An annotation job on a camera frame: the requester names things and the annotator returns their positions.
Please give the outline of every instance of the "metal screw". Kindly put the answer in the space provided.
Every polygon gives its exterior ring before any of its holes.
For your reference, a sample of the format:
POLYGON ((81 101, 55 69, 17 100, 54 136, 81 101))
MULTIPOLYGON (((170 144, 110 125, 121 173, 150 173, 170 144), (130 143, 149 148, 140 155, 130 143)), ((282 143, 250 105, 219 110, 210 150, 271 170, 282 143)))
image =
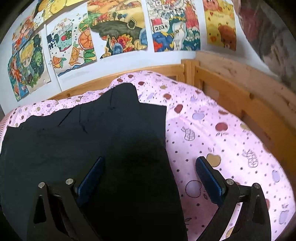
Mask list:
POLYGON ((226 182, 229 185, 233 185, 234 184, 234 181, 232 179, 227 179, 226 182))
POLYGON ((45 186, 45 182, 41 182, 38 184, 38 187, 43 188, 45 186))
POLYGON ((72 178, 66 180, 66 184, 71 185, 74 182, 72 178))
POLYGON ((254 187, 257 188, 257 189, 259 189, 260 188, 260 184, 254 183, 254 187))

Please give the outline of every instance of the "pink bedsheet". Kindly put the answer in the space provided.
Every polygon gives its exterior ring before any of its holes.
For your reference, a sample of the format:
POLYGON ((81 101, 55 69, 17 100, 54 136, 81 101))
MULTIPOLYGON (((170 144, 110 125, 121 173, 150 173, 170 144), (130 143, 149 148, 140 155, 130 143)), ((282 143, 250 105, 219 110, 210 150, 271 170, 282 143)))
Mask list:
MULTIPOLYGON (((178 185, 189 241, 200 236, 217 210, 195 172, 194 164, 199 156, 206 157, 225 179, 250 186, 257 182, 262 186, 269 207, 272 240, 275 240, 295 212, 293 191, 278 161, 240 119, 201 90, 158 73, 128 73, 103 90, 19 107, 0 123, 0 145, 7 126, 18 127, 31 115, 46 116, 96 100, 124 82, 135 85, 140 102, 167 106, 166 149, 178 185)), ((221 240, 230 235, 240 208, 237 204, 221 240)), ((165 217, 160 218, 161 222, 165 221, 165 217)))

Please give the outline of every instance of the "black cloth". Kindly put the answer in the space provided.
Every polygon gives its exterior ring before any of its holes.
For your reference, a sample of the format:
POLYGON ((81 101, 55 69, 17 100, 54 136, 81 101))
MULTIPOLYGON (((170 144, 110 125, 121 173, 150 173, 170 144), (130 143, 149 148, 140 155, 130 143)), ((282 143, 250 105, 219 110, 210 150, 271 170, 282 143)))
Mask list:
POLYGON ((3 212, 26 240, 38 183, 76 176, 105 157, 106 170, 81 207, 104 241, 187 240, 165 150, 166 107, 141 104, 132 84, 98 100, 9 127, 0 155, 3 212))

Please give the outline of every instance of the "drawing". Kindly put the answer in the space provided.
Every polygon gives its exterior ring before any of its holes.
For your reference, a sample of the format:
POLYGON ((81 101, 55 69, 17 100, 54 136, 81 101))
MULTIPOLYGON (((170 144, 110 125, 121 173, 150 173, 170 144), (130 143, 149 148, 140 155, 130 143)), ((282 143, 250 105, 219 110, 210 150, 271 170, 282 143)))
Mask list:
POLYGON ((47 43, 58 76, 96 60, 87 14, 76 8, 69 17, 54 28, 47 26, 47 43))
POLYGON ((12 56, 14 56, 33 34, 33 15, 28 16, 12 35, 12 56))
POLYGON ((237 36, 233 5, 222 0, 202 0, 207 43, 236 51, 237 36))
POLYGON ((44 54, 42 51, 41 34, 36 34, 20 50, 20 67, 24 84, 29 93, 50 82, 44 54))
POLYGON ((257 155, 251 149, 249 149, 248 151, 243 150, 242 156, 248 159, 249 168, 255 168, 258 166, 259 161, 257 159, 257 155))
POLYGON ((87 11, 89 27, 106 41, 101 58, 147 48, 140 1, 90 0, 87 11))
POLYGON ((200 27, 192 0, 147 0, 155 52, 200 50, 200 27))
POLYGON ((184 139, 186 141, 193 141, 195 139, 195 132, 192 129, 182 127, 181 131, 185 132, 184 139))
POLYGON ((36 30, 44 21, 65 6, 71 6, 81 1, 83 0, 39 0, 34 12, 34 29, 36 30))
POLYGON ((29 92, 21 74, 20 56, 12 56, 8 62, 8 76, 17 101, 24 98, 29 92))

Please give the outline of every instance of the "fruit pattern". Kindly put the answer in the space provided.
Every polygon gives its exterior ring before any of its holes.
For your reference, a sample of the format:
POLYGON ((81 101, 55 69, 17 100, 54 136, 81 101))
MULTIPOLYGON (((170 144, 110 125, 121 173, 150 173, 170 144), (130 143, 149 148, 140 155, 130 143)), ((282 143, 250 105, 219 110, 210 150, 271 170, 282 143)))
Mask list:
POLYGON ((96 60, 87 13, 81 5, 68 18, 47 26, 47 43, 58 76, 96 60))
MULTIPOLYGON (((31 115, 50 115, 96 100, 124 82, 136 87, 141 103, 167 107, 166 150, 180 193, 188 240, 194 241, 200 236, 217 210, 195 172, 195 160, 199 156, 204 156, 225 179, 232 178, 241 185, 257 182, 262 186, 269 208, 272 240, 275 240, 295 212, 293 191, 284 171, 240 119, 193 86, 149 71, 127 73, 103 90, 19 107, 5 118, 4 130, 7 125, 18 127, 31 115)), ((238 204, 222 239, 231 234, 240 208, 238 204)))

